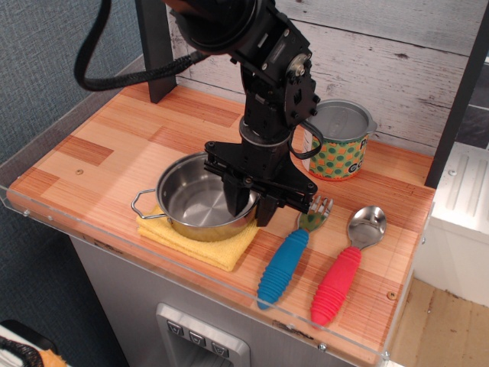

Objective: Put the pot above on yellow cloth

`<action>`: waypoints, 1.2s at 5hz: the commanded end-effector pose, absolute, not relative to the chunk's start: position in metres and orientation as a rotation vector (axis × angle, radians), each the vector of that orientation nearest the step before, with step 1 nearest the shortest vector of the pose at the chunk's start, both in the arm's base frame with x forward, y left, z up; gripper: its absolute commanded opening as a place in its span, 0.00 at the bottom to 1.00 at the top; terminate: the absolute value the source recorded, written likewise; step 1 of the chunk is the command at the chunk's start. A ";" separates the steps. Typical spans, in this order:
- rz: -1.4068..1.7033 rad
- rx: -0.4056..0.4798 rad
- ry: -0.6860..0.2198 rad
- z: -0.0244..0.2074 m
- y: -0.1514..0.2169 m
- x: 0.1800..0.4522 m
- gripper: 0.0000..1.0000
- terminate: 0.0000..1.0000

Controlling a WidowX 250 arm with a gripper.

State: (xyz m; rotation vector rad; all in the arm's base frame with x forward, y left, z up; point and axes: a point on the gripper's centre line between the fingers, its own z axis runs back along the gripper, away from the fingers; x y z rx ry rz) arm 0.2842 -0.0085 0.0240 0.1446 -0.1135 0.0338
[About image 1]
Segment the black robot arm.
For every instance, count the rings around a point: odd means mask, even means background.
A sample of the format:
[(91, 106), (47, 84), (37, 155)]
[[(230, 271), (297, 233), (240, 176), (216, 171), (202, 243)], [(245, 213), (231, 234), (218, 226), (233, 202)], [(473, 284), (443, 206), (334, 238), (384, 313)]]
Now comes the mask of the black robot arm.
[(183, 38), (198, 55), (227, 54), (241, 67), (246, 95), (241, 142), (206, 143), (206, 168), (221, 177), (232, 215), (258, 193), (256, 218), (309, 208), (316, 185), (292, 162), (299, 125), (317, 113), (308, 40), (272, 1), (171, 1)]

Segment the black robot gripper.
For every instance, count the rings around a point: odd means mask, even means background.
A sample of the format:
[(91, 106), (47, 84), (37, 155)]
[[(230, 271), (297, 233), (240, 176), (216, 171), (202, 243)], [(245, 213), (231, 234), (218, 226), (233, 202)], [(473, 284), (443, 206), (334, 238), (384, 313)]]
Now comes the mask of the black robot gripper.
[(219, 175), (228, 211), (233, 216), (246, 207), (250, 191), (261, 195), (256, 209), (257, 226), (267, 226), (278, 208), (309, 209), (318, 187), (295, 166), (290, 157), (288, 133), (277, 141), (241, 143), (208, 141), (206, 169)]

